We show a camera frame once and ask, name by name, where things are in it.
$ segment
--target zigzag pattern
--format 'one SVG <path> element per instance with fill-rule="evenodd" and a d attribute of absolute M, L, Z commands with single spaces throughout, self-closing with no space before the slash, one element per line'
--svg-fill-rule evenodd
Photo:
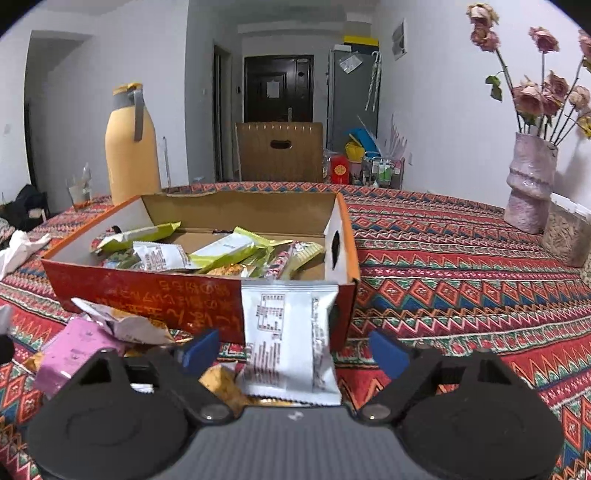
<path fill-rule="evenodd" d="M 344 196 L 362 281 L 346 347 L 335 354 L 343 401 L 359 408 L 389 381 L 371 356 L 372 329 L 391 330 L 410 345 L 430 343 L 447 355 L 494 348 L 563 423 L 566 441 L 553 480 L 591 480 L 591 290 L 577 269 L 541 250 L 539 236 L 505 224 L 497 207 L 432 194 L 269 182 L 196 184 L 173 193 L 229 189 Z M 50 219 L 33 236 L 64 238 L 110 208 L 108 198 L 98 199 Z M 0 288 L 0 305 L 11 303 L 17 313 L 14 362 L 39 350 L 70 316 L 55 301 L 42 255 Z M 243 349 L 222 345 L 220 359 L 242 361 Z M 22 442 L 39 407 L 33 378 L 18 363 L 0 367 L 0 461 L 16 480 L 39 478 Z"/>

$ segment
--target vase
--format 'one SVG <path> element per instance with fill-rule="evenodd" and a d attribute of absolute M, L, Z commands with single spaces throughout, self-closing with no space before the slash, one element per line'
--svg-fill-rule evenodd
<path fill-rule="evenodd" d="M 507 183 L 511 195 L 505 221 L 527 233 L 540 233 L 548 219 L 558 148 L 536 135 L 515 134 Z"/>

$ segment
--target patterned tablecloth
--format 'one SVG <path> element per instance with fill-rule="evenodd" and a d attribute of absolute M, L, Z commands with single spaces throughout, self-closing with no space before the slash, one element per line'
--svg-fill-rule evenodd
<path fill-rule="evenodd" d="M 216 189 L 334 190 L 345 196 L 362 283 L 345 349 L 335 356 L 346 401 L 361 406 L 388 381 L 372 360 L 368 333 L 385 329 L 449 355 L 491 347 L 535 388 L 564 427 L 553 480 L 591 479 L 591 290 L 575 268 L 540 247 L 540 237 L 502 220 L 500 208 L 431 194 L 295 183 L 195 185 Z M 190 192 L 191 187 L 175 189 Z M 111 208 L 107 197 L 70 209 L 31 236 L 50 246 Z M 22 363 L 67 322 L 40 258 L 34 255 L 0 285 L 0 305 L 14 306 L 16 355 L 0 367 L 0 461 L 15 479 L 38 478 L 27 455 L 27 424 L 40 407 Z M 224 345 L 222 358 L 242 359 Z"/>

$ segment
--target cardboard box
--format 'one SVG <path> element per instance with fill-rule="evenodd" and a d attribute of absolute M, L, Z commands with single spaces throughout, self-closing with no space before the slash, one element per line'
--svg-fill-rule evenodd
<path fill-rule="evenodd" d="M 244 344 L 240 278 L 112 270 L 99 266 L 92 241 L 111 226 L 127 231 L 181 222 L 167 242 L 193 252 L 241 226 L 271 239 L 314 241 L 326 255 L 312 261 L 297 280 L 338 283 L 330 315 L 330 346 L 345 344 L 359 282 L 359 262 L 347 207 L 338 193 L 213 192 L 135 197 L 88 223 L 50 250 L 43 259 L 60 304 L 80 297 L 162 320 L 173 329 L 197 334 L 219 329 L 223 342 Z"/>
<path fill-rule="evenodd" d="M 236 124 L 242 181 L 322 182 L 322 124 Z"/>

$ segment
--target refrigerator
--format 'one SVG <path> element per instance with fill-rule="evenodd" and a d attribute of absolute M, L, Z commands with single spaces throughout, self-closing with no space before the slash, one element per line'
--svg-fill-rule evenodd
<path fill-rule="evenodd" d="M 350 73 L 345 73 L 339 63 L 351 55 L 351 52 L 332 50 L 329 56 L 326 148 L 341 153 L 345 152 L 345 144 L 350 140 L 348 132 L 354 128 L 362 127 L 358 116 L 371 133 L 374 135 L 378 133 L 379 92 L 375 112 L 372 111 L 373 92 L 369 109 L 367 112 L 365 111 L 375 56 L 353 53 L 362 60 L 362 63 Z"/>

